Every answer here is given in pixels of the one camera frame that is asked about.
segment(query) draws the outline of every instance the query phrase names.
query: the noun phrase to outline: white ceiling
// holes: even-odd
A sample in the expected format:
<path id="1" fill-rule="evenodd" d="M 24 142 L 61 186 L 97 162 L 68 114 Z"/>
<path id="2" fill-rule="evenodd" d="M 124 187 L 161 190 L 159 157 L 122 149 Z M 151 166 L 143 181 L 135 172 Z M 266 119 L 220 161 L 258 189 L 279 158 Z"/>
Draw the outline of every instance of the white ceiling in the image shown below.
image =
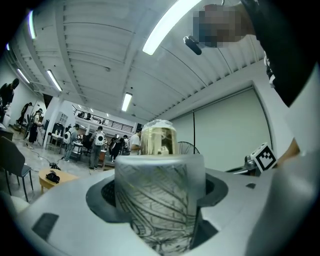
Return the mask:
<path id="1" fill-rule="evenodd" d="M 175 0 L 57 0 L 34 10 L 36 39 L 24 22 L 9 42 L 19 67 L 39 93 L 145 123 L 186 98 L 264 57 L 254 36 L 229 48 L 207 48 L 200 56 L 186 45 L 193 10 L 150 56 L 142 47 Z M 220 3 L 220 0 L 202 1 Z M 226 4 L 237 3 L 227 0 Z M 59 94 L 45 70 L 52 70 Z M 133 94 L 121 111 L 125 92 Z"/>

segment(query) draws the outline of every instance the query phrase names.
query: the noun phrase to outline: gray chair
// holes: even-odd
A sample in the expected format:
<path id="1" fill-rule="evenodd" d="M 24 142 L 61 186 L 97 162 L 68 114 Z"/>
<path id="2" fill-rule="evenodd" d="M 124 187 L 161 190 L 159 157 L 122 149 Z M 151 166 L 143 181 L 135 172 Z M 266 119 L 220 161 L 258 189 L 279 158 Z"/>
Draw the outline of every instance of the gray chair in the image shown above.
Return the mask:
<path id="1" fill-rule="evenodd" d="M 14 144 L 12 141 L 8 140 L 5 137 L 0 137 L 0 167 L 4 169 L 5 179 L 9 189 L 9 193 L 11 195 L 7 171 L 11 174 L 16 175 L 16 179 L 18 180 L 19 186 L 20 186 L 19 177 L 22 178 L 25 199 L 28 202 L 26 185 L 25 185 L 25 176 L 28 173 L 30 175 L 30 183 L 31 183 L 32 190 L 34 190 L 34 186 L 32 184 L 32 179 L 31 179 L 31 167 L 28 165 L 25 165 L 25 160 L 26 159 L 24 155 L 19 151 L 16 144 Z"/>

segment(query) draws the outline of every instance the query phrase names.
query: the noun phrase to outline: floor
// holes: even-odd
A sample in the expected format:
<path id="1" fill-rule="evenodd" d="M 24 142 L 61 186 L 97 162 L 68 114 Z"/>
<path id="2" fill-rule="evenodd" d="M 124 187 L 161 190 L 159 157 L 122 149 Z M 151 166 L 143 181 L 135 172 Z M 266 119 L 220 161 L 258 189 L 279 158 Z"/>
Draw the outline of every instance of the floor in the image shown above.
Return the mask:
<path id="1" fill-rule="evenodd" d="M 60 160 L 63 157 L 63 155 L 58 154 L 58 151 L 54 153 L 53 150 L 45 150 L 43 147 L 39 145 L 32 145 L 32 151 L 34 151 L 32 152 L 29 148 L 27 148 L 28 141 L 23 140 L 23 134 L 19 134 L 12 128 L 9 129 L 11 129 L 10 131 L 13 132 L 12 141 L 16 144 L 17 148 L 24 155 L 25 163 L 32 168 L 31 178 L 33 190 L 31 188 L 30 176 L 27 175 L 24 178 L 25 190 L 30 204 L 32 204 L 35 200 L 37 200 L 37 198 L 41 196 L 41 186 L 39 184 L 38 171 L 49 168 L 49 162 L 56 163 L 57 161 L 59 161 L 58 166 L 62 171 L 76 175 L 78 177 L 86 177 L 102 172 L 102 169 L 99 168 L 95 171 L 89 171 L 89 157 L 84 157 L 84 161 L 87 160 L 86 162 L 76 162 L 72 159 L 70 159 L 70 162 L 64 162 L 63 160 Z M 19 178 L 20 186 L 18 185 L 17 177 L 15 175 L 8 175 L 8 179 L 12 196 L 26 200 L 22 179 Z M 0 190 L 9 194 L 5 172 L 2 168 L 0 170 Z"/>

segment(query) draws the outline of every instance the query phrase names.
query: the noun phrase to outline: railing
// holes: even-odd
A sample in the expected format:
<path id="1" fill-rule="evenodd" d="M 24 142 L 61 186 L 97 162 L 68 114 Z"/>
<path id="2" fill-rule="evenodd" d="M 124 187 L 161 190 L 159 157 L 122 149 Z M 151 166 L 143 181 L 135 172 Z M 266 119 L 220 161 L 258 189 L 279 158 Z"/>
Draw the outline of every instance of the railing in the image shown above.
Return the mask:
<path id="1" fill-rule="evenodd" d="M 122 130 L 129 133 L 132 133 L 132 130 L 133 130 L 133 126 L 126 125 L 120 122 L 115 122 L 115 121 L 112 121 L 94 114 L 90 114 L 84 111 L 80 111 L 80 110 L 77 110 L 75 107 L 73 107 L 73 113 L 75 117 L 91 121 L 98 125 L 104 125 L 110 128 L 115 128 L 115 129 Z"/>

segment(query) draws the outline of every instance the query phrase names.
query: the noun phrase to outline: chair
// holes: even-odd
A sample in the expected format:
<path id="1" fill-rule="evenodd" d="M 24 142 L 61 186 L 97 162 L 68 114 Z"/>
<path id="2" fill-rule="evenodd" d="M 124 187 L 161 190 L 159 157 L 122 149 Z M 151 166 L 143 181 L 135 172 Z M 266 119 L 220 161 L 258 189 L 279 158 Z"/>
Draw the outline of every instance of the chair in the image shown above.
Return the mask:
<path id="1" fill-rule="evenodd" d="M 31 167 L 25 165 L 25 157 L 19 151 L 17 146 L 10 140 L 5 137 L 0 137 L 0 166 L 4 169 L 6 184 L 9 189 L 9 193 L 11 194 L 8 174 L 7 171 L 11 174 L 16 175 L 16 179 L 18 180 L 18 184 L 20 186 L 19 177 L 22 178 L 23 190 L 25 194 L 25 199 L 28 202 L 26 185 L 25 185 L 25 176 L 29 173 L 30 175 L 30 183 L 31 188 L 34 190 L 34 186 L 32 184 L 31 179 Z"/>

